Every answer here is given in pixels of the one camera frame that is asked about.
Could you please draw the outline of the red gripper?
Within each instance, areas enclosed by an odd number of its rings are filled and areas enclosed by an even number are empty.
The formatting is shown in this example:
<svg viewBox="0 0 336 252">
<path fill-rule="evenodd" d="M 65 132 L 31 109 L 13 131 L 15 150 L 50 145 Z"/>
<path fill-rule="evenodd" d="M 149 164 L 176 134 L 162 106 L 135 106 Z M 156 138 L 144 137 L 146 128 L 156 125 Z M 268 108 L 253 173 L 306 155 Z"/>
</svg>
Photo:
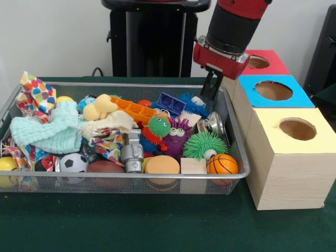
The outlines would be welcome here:
<svg viewBox="0 0 336 252">
<path fill-rule="evenodd" d="M 195 44 L 193 60 L 202 67 L 210 67 L 222 74 L 215 74 L 210 71 L 205 79 L 201 96 L 205 101 L 214 100 L 221 86 L 223 76 L 229 79 L 237 79 L 248 65 L 250 55 L 243 53 L 241 56 L 224 56 L 199 43 Z"/>
</svg>

